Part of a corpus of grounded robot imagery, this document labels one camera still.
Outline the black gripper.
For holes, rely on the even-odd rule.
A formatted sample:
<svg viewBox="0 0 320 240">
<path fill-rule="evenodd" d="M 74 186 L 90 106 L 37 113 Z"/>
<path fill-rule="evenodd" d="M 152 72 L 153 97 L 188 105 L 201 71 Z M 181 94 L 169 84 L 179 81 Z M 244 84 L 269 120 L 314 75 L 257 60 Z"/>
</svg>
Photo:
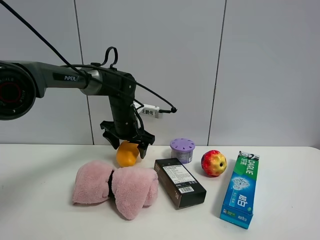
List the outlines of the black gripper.
<svg viewBox="0 0 320 240">
<path fill-rule="evenodd" d="M 149 145 L 155 142 L 155 136 L 144 130 L 140 117 L 136 117 L 133 101 L 119 96 L 109 98 L 112 121 L 102 121 L 100 128 L 104 130 L 102 136 L 117 150 L 120 140 L 126 140 L 138 144 L 141 159 L 147 154 Z"/>
</svg>

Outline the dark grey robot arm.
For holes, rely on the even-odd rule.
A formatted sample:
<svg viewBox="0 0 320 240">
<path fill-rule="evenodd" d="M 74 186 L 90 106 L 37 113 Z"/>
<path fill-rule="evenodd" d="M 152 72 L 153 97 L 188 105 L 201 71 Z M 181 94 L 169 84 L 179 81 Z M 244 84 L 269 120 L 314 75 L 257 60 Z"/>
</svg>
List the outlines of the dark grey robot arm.
<svg viewBox="0 0 320 240">
<path fill-rule="evenodd" d="M 137 144 L 144 158 L 155 136 L 144 129 L 135 98 L 138 82 L 127 73 L 94 65 L 72 69 L 33 61 L 1 61 L 0 119 L 10 121 L 24 116 L 36 98 L 43 98 L 48 88 L 79 89 L 86 96 L 107 96 L 112 121 L 103 121 L 100 128 L 114 149 L 120 141 Z"/>
</svg>

